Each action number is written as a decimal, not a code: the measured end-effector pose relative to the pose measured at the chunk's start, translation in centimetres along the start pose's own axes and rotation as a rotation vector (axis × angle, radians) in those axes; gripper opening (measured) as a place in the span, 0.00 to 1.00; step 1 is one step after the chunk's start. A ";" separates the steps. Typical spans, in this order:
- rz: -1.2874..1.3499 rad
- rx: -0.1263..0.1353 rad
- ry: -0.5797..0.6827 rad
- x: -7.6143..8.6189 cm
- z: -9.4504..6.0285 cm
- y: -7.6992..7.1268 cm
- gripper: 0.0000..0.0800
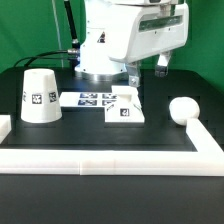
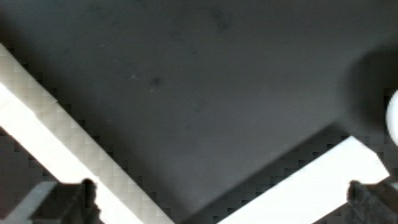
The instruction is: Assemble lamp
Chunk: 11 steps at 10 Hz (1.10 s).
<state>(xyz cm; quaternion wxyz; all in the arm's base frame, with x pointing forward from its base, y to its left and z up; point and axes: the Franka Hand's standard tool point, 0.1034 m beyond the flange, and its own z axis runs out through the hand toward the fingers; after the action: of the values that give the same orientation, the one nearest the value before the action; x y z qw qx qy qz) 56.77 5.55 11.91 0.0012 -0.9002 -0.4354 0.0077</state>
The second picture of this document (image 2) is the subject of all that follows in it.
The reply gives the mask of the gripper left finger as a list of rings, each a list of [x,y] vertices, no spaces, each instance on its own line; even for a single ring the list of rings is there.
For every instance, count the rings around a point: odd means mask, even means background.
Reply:
[[[0,224],[102,224],[95,204],[95,184],[40,182]]]

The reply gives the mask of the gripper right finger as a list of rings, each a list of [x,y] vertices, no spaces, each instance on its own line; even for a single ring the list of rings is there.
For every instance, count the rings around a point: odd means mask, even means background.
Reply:
[[[398,224],[398,182],[349,182],[346,224]]]

